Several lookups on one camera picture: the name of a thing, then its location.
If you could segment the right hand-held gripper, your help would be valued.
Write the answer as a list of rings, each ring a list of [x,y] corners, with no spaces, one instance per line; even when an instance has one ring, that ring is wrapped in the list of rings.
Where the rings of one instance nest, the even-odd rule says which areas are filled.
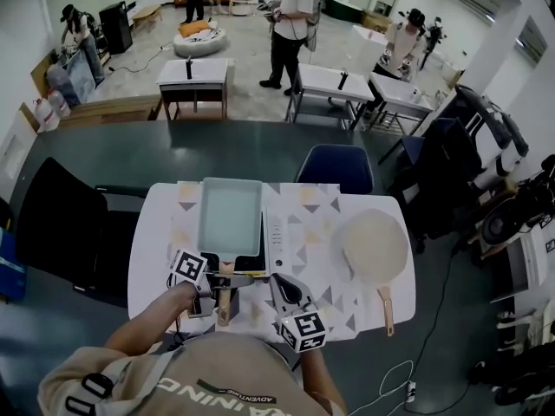
[[[277,312],[277,335],[284,343],[297,354],[324,346],[323,313],[312,301],[309,288],[295,277],[284,274],[272,274],[269,286]]]

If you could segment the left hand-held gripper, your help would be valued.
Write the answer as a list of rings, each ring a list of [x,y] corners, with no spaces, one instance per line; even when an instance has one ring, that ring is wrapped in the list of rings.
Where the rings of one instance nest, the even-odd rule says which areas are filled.
[[[210,276],[215,276],[216,289],[239,289],[254,284],[254,277],[266,277],[266,271],[210,271],[205,257],[186,249],[177,249],[169,264],[166,286],[170,289],[180,283],[189,283],[197,290],[193,311],[188,314],[190,318],[209,317],[216,307]]]

